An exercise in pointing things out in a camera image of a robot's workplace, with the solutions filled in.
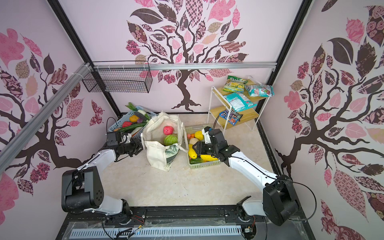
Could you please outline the beige canvas grocery bag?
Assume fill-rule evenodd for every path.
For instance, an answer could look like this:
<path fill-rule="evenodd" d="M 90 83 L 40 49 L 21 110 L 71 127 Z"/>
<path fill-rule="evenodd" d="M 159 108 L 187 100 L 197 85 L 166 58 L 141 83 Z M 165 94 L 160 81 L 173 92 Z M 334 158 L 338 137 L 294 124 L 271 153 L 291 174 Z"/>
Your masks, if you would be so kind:
<path fill-rule="evenodd" d="M 187 133 L 178 115 L 160 112 L 152 117 L 141 133 L 151 167 L 168 172 L 179 152 L 188 152 Z"/>

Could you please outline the light green plastic basket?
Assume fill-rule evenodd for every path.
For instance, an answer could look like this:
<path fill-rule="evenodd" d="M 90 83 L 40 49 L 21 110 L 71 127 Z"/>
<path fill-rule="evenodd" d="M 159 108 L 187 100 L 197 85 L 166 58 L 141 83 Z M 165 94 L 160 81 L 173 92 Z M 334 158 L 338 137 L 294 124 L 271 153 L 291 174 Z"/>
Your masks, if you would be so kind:
<path fill-rule="evenodd" d="M 205 125 L 189 126 L 189 127 L 185 127 L 185 130 L 186 130 L 187 135 L 191 135 L 197 131 L 201 131 L 205 127 L 212 127 L 212 125 L 205 124 Z M 191 165 L 189 162 L 189 166 L 191 169 L 199 169 L 199 168 L 205 168 L 205 167 L 210 167 L 210 166 L 216 166 L 216 165 L 219 165 L 220 163 L 221 162 L 219 160 L 218 161 L 212 161 L 212 162 L 204 162 L 201 164 L 194 164 L 194 165 Z"/>

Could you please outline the green cabbage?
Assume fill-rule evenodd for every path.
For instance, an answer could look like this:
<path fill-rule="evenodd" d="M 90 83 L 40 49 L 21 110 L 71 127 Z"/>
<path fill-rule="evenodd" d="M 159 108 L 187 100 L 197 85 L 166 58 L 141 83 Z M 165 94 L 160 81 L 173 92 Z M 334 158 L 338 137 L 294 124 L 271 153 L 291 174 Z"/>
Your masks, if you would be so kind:
<path fill-rule="evenodd" d="M 171 146 L 178 143 L 178 136 L 177 135 L 169 135 L 164 138 L 164 145 L 165 146 Z"/>

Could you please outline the pink red pomegranate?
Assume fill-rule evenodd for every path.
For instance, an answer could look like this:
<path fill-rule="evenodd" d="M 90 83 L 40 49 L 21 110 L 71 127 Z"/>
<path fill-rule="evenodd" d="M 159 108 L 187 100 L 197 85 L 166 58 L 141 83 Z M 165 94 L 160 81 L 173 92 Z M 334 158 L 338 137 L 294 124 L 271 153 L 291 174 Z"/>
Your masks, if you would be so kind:
<path fill-rule="evenodd" d="M 172 135 L 174 133 L 174 128 L 172 126 L 165 126 L 163 128 L 163 134 L 166 136 Z"/>

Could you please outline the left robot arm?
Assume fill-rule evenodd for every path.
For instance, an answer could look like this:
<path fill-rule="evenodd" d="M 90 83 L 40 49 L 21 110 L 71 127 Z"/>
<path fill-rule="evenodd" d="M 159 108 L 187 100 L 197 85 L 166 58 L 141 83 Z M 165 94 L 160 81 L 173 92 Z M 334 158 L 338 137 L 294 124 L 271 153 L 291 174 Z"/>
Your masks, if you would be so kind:
<path fill-rule="evenodd" d="M 128 202 L 107 196 L 101 174 L 121 155 L 133 157 L 143 150 L 131 134 L 108 132 L 103 146 L 83 165 L 62 175 L 61 206 L 70 214 L 96 213 L 108 217 L 115 225 L 127 225 L 133 217 Z"/>

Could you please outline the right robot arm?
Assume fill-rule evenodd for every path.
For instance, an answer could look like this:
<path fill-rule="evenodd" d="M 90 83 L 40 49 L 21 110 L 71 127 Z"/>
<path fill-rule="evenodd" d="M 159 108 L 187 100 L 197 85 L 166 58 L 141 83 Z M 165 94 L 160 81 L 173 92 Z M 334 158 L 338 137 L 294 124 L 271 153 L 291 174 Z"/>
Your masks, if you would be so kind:
<path fill-rule="evenodd" d="M 244 221 L 262 216 L 281 226 L 301 207 L 294 183 L 288 176 L 278 176 L 250 160 L 238 147 L 229 145 L 219 129 L 204 128 L 203 139 L 189 143 L 188 155 L 192 159 L 225 163 L 243 174 L 262 192 L 262 200 L 248 196 L 237 203 L 240 218 Z"/>

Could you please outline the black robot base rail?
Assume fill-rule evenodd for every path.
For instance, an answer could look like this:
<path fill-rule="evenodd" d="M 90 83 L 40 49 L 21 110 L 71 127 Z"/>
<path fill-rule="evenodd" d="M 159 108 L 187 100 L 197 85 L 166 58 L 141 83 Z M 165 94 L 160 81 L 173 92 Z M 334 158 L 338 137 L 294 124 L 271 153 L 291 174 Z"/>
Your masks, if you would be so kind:
<path fill-rule="evenodd" d="M 276 226 L 262 216 L 240 218 L 235 205 L 183 206 L 183 207 L 132 207 L 132 220 L 127 225 L 115 225 L 108 217 L 96 213 L 68 214 L 56 236 L 65 240 L 73 229 L 98 228 L 147 228 L 147 227 L 193 227 L 193 226 L 240 226 L 242 240 L 313 240 L 315 236 L 308 222 L 303 222 L 304 213 L 299 211 L 293 221 Z"/>

